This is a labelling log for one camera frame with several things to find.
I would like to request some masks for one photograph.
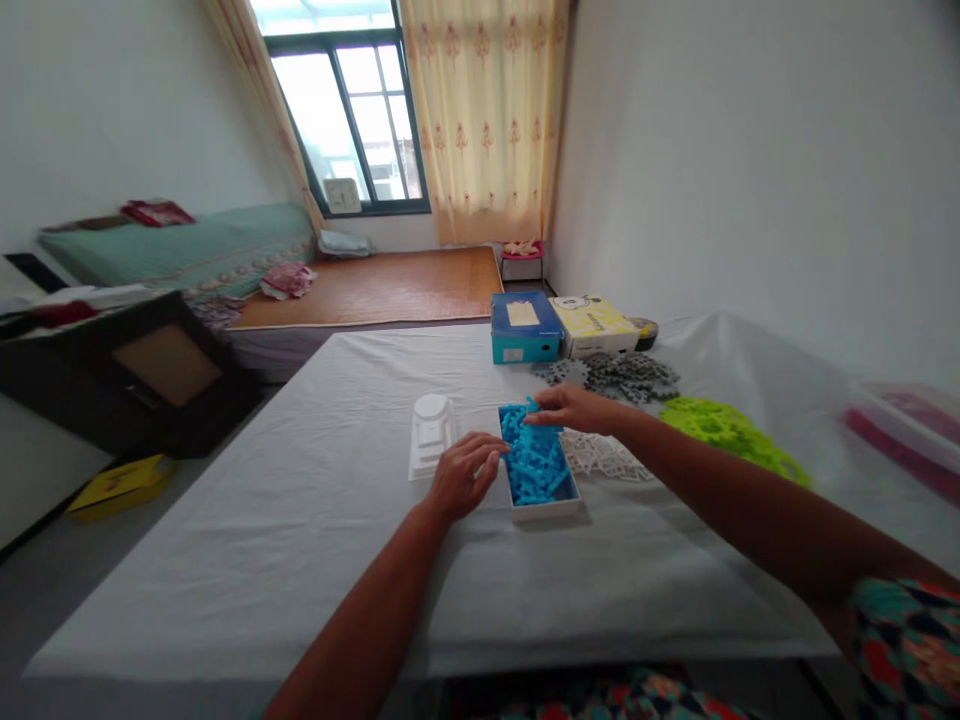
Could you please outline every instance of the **bamboo mat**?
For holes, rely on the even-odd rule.
[[[310,292],[282,302],[257,293],[234,328],[489,317],[490,296],[503,292],[489,247],[385,253],[310,267],[317,273]]]

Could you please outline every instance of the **yellow cardboard box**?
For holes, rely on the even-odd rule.
[[[166,487],[176,469],[176,461],[154,455],[102,472],[77,496],[67,514],[81,522],[93,522],[150,502]]]
[[[636,326],[599,295],[556,297],[552,302],[563,324],[561,357],[633,350],[640,339]]]

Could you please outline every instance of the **blue plastic pieces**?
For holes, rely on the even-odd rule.
[[[540,409],[529,397],[527,401],[529,405],[500,408],[500,429],[512,448],[503,459],[514,505],[541,505],[556,499],[554,495],[570,476],[570,468],[560,447],[563,428],[525,424],[527,413]]]

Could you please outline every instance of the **window frame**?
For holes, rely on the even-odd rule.
[[[300,147],[300,153],[304,158],[304,165],[307,168],[307,177],[310,182],[310,190],[313,192],[320,206],[323,216],[330,219],[352,218],[352,217],[371,217],[383,215],[413,215],[427,214],[430,212],[430,199],[427,193],[427,182],[423,171],[423,154],[420,150],[420,134],[417,132],[416,114],[413,110],[413,96],[410,93],[410,78],[407,73],[407,58],[403,46],[403,29],[400,27],[400,14],[397,11],[396,0],[391,0],[393,8],[394,27],[392,28],[368,28],[364,30],[336,30],[330,32],[302,33],[298,35],[264,35],[263,41],[267,46],[267,53],[270,58],[290,57],[296,55],[315,55],[326,53],[330,60],[330,67],[333,69],[333,77],[337,83],[337,89],[340,91],[340,102],[343,105],[343,111],[347,116],[347,124],[350,127],[350,135],[357,149],[357,158],[360,161],[360,169],[363,173],[363,181],[367,187],[367,194],[370,200],[361,200],[361,210],[359,213],[337,213],[330,212],[327,200],[323,195],[323,190],[310,158],[307,156],[306,148],[300,138],[300,131],[297,128],[296,120],[290,112],[287,105],[287,114],[290,116],[290,122],[293,125],[294,132],[297,135],[297,144]],[[410,134],[413,136],[413,150],[417,160],[417,174],[420,178],[420,193],[422,197],[403,200],[379,200],[377,198],[376,188],[374,187],[373,175],[370,172],[370,165],[367,162],[367,153],[363,147],[363,141],[360,137],[360,130],[357,126],[357,120],[353,114],[353,104],[350,102],[351,94],[347,90],[347,84],[343,79],[343,71],[340,68],[340,59],[337,57],[337,50],[346,50],[349,48],[367,48],[374,49],[374,56],[377,59],[377,69],[380,72],[380,84],[383,88],[380,92],[353,93],[356,97],[382,97],[386,104],[387,118],[390,121],[390,131],[394,139],[394,151],[397,154],[397,163],[400,165],[400,177],[403,182],[404,191],[407,190],[406,173],[403,170],[403,158],[400,153],[400,139],[397,137],[396,126],[393,121],[393,111],[390,108],[390,95],[399,95],[398,90],[387,90],[383,75],[383,65],[380,62],[380,53],[377,47],[380,45],[393,45],[397,48],[397,59],[400,63],[400,78],[403,83],[403,97],[407,106],[407,114],[410,118]]]

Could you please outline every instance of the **window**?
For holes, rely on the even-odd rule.
[[[252,5],[324,214],[328,178],[356,181],[363,215],[429,212],[394,2]]]

